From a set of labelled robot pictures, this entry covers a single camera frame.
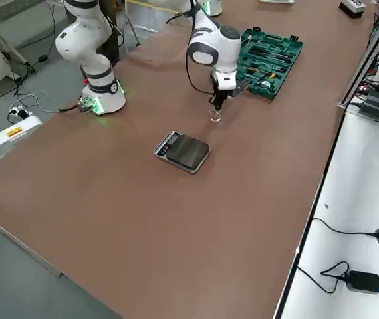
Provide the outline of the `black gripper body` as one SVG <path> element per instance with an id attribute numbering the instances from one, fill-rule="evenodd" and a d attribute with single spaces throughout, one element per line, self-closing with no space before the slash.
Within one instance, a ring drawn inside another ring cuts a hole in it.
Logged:
<path id="1" fill-rule="evenodd" d="M 235 89 L 234 73 L 211 73 L 210 79 L 213 85 L 213 94 L 216 98 L 227 98 Z"/>

